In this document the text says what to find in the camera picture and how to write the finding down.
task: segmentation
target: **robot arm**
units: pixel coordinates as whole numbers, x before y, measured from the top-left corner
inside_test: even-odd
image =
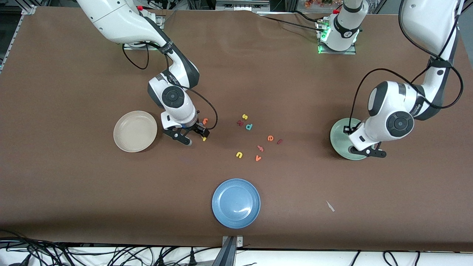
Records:
[[[433,53],[440,53],[455,26],[456,4],[456,0],[407,0],[402,14],[406,31]],[[456,49],[456,31],[440,56],[450,63]],[[352,153],[370,156],[373,144],[401,139],[412,131],[414,119],[426,120],[440,111],[424,99],[442,105],[449,68],[434,58],[429,65],[423,84],[415,85],[421,94],[409,84],[393,81],[384,81],[373,89],[368,100],[370,117],[349,135],[356,148],[351,149]]]
[[[161,114],[164,133],[185,145],[192,144],[185,136],[190,130],[207,137],[209,131],[198,124],[197,111],[186,93],[199,82],[199,71],[147,16],[148,12],[138,11],[132,0],[78,0],[78,3],[108,40],[121,44],[150,42],[160,47],[158,50],[173,64],[148,82],[148,93],[165,110]],[[181,134],[176,129],[186,132]]]
[[[368,13],[368,2],[366,0],[345,0],[338,14],[331,14],[329,28],[321,41],[330,49],[345,51],[355,42],[359,33],[361,22]]]

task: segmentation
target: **green plate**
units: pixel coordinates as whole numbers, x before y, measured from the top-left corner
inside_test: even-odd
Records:
[[[351,143],[348,135],[343,133],[343,127],[348,125],[349,118],[344,118],[337,121],[330,131],[330,142],[332,143],[333,148],[340,154],[342,157],[349,159],[349,160],[361,160],[365,159],[366,156],[353,154],[349,152],[349,149],[353,144]],[[351,119],[350,127],[355,127],[358,125],[360,120],[356,118]]]

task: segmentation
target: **brown tabletop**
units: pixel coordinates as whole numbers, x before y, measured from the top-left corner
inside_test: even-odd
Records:
[[[292,14],[278,18],[310,26]],[[187,147],[162,134],[161,109],[146,92],[166,67],[163,55],[150,52],[141,71],[81,9],[38,8],[0,75],[0,226],[71,242],[215,246],[223,235],[243,235],[263,248],[472,251],[465,48],[460,42],[455,56],[465,83],[458,104],[383,143],[385,159],[349,161],[329,132],[350,115],[361,78],[379,67],[413,78],[428,59],[402,36],[397,16],[368,15],[363,29],[357,55],[342,56],[318,54],[311,30],[247,11],[173,14],[165,30],[200,70],[195,89],[219,113],[207,141],[191,133]],[[145,51],[129,54],[146,62]],[[368,116],[368,95],[384,80],[399,81],[370,76],[354,117]],[[451,74],[445,103],[458,84]],[[212,125],[212,110],[190,96]],[[126,153],[113,128],[133,110],[153,114],[159,131],[148,149]],[[237,125],[242,114],[250,131]],[[214,190],[230,178],[250,181],[261,196],[258,218],[241,230],[222,226],[211,210]]]

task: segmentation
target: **white surface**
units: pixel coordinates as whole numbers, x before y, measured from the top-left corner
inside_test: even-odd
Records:
[[[157,133],[158,125],[152,115],[133,111],[118,120],[114,128],[114,140],[123,151],[138,152],[150,146]]]
[[[74,252],[113,252],[115,248],[71,248]],[[154,259],[159,255],[160,248],[153,248]],[[180,258],[189,255],[190,248],[178,248],[165,257],[165,263],[175,262]],[[219,249],[211,249],[195,255],[197,262],[214,260]],[[348,266],[350,265],[356,251],[238,251],[235,266],[244,266],[256,263],[255,266]],[[399,266],[413,266],[417,254],[415,252],[393,252]],[[152,255],[146,250],[137,255],[144,263],[151,262]],[[26,253],[6,252],[0,250],[0,266],[7,266],[13,263],[20,263],[26,257]],[[90,266],[106,265],[113,254],[100,256],[80,256],[81,261]],[[129,256],[123,256],[114,265],[120,265]],[[394,265],[390,256],[388,261]],[[140,266],[138,260],[127,262],[128,266]],[[355,266],[386,266],[382,252],[362,251],[358,256]],[[473,265],[473,255],[466,253],[437,253],[422,252],[418,266],[471,266]],[[37,259],[31,259],[29,266],[39,266]]]

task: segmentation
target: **gray floor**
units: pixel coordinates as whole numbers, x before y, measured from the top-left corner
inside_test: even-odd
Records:
[[[398,14],[401,0],[388,0],[383,6],[380,14]],[[466,52],[473,65],[473,7],[463,13],[459,19],[460,34],[466,47]]]

